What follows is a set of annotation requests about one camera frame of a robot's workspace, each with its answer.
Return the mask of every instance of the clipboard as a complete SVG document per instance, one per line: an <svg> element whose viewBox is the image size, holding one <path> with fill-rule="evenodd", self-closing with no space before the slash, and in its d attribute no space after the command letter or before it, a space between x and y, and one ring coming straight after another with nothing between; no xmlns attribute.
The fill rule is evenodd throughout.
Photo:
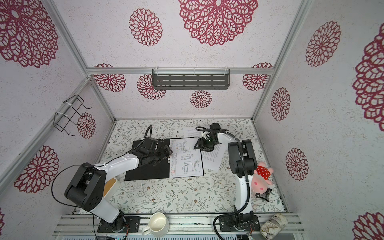
<svg viewBox="0 0 384 240"><path fill-rule="evenodd" d="M171 139L183 139L183 138L190 138L190 137L158 139L157 146L162 146L162 145L170 146ZM133 141L132 148L137 146L140 142L141 140ZM201 164L203 168L202 176L204 176L204 166L203 166L203 163ZM136 169L127 171L125 173L124 181L164 179L164 178L169 178L169 159L168 158L162 160L156 166L153 166L151 164L146 164L142 167L138 167Z"/></svg>

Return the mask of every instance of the wall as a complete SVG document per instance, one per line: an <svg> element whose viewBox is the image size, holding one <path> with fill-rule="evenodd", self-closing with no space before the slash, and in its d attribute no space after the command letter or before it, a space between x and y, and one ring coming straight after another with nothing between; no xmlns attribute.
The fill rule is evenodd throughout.
<svg viewBox="0 0 384 240"><path fill-rule="evenodd" d="M256 119L308 239L384 236L383 9L314 1Z"/></svg>
<svg viewBox="0 0 384 240"><path fill-rule="evenodd" d="M274 65L300 4L300 0L197 2L56 4L91 67L264 68ZM231 75L228 90L195 93L154 90L144 74L105 74L95 79L117 118L247 118L267 81L265 75Z"/></svg>
<svg viewBox="0 0 384 240"><path fill-rule="evenodd" d="M30 239L47 239L52 235L61 215L73 211L73 207L61 205L52 198L50 191L53 177L73 164L94 163L111 126L91 86L87 86L80 96L87 108L92 107L85 109L81 106L78 112L82 117L75 114L73 118L75 123L79 121L84 127L78 129L76 125L68 124L65 129L75 136L56 129L0 199L0 214L4 215L2 221L5 223L4 226L0 224L0 239L22 239L25 236ZM73 113L73 110L68 111L69 116ZM59 124L63 126L67 121L62 118ZM72 167L55 180L54 195L67 204L73 203L65 199L64 191L76 171L77 167Z"/></svg>
<svg viewBox="0 0 384 240"><path fill-rule="evenodd" d="M84 76L75 64L50 17L39 1L22 5L2 1L0 27L0 174L71 96ZM8 187L0 199L0 239L47 239L61 214L71 207L54 202L50 184L58 171L71 164L95 162L95 157L110 127L110 120L92 89L81 93L93 116L83 123L90 138L80 135L75 125L68 131L55 130L36 156ZM75 169L64 172L55 182L55 194L63 200L67 179Z"/></svg>

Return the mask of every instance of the paper with technical drawing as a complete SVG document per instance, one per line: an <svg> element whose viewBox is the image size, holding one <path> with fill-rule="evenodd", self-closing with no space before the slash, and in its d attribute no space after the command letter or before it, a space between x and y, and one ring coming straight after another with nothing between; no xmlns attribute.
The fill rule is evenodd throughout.
<svg viewBox="0 0 384 240"><path fill-rule="evenodd" d="M197 131L194 127L184 128L184 137L200 136L201 132ZM203 164L205 169L211 169L215 172L220 168L221 160L224 157L225 150L228 149L226 144L218 144L214 146L212 152L201 151Z"/></svg>
<svg viewBox="0 0 384 240"><path fill-rule="evenodd" d="M197 137L175 138L170 140L173 151L169 157L169 177L203 176L203 163L200 149L194 149Z"/></svg>

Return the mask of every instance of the ventilation grille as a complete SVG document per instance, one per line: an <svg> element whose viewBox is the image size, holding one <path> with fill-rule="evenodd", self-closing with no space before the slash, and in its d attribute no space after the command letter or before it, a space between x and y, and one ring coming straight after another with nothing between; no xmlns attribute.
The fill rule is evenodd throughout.
<svg viewBox="0 0 384 240"><path fill-rule="evenodd" d="M157 90L168 89L228 89L230 72L224 75L216 74L157 74L152 69L152 84Z"/></svg>
<svg viewBox="0 0 384 240"><path fill-rule="evenodd" d="M237 240L236 234L222 234L221 235L225 240ZM121 236L110 236L115 239L123 239L123 235ZM99 236L100 240L105 239L105 236ZM95 236L64 236L62 240L95 240ZM166 235L162 238L156 238L151 235L149 236L140 236L140 235L128 235L126 240L220 240L217 235L214 234L204 234L204 235L193 235L193 234L185 234L185 235Z"/></svg>

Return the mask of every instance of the black wire hook rack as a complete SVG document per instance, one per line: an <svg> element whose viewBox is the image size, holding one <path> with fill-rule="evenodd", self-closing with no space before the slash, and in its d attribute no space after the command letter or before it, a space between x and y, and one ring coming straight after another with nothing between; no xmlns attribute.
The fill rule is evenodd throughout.
<svg viewBox="0 0 384 240"><path fill-rule="evenodd" d="M69 103L68 101L70 101L70 100L73 99L73 98L75 98L75 99L73 100L73 103ZM80 105L75 109L75 108L73 107L73 104L76 102L76 100L80 102ZM70 135L70 136L75 136L75 135L69 134L69 133L67 132L67 130L65 130L66 126L68 125L69 122L73 123L74 125L78 125L78 124L76 124L76 123L74 123L74 122L72 121L72 118L73 118L73 116L74 116L76 113L77 113L79 116L81 116L81 114L78 112L78 110L79 110L79 108L80 108L81 106L83 106L85 109L91 109L92 107L87 108L87 107L84 105L84 99L83 99L82 97L80 97L80 95L78 95L78 94L73 95L72 97L70 97L70 98L68 98L67 100L65 100L63 103L67 103L67 104L69 104L71 107L68 108L64 113L57 113L57 112L55 113L55 115L54 115L54 117L53 117L53 126L54 126L57 130L59 130L60 132L65 131L68 135ZM67 112L69 109L71 109L71 108L74 110L74 113L73 113L72 116L69 118L68 115L66 114L66 112ZM66 117L66 118L68 119L68 122L64 125L64 127L62 127L61 125L59 125L59 122L60 122L60 119L61 119L61 118L56 122L56 115L59 115L59 114L63 115L64 117Z"/></svg>

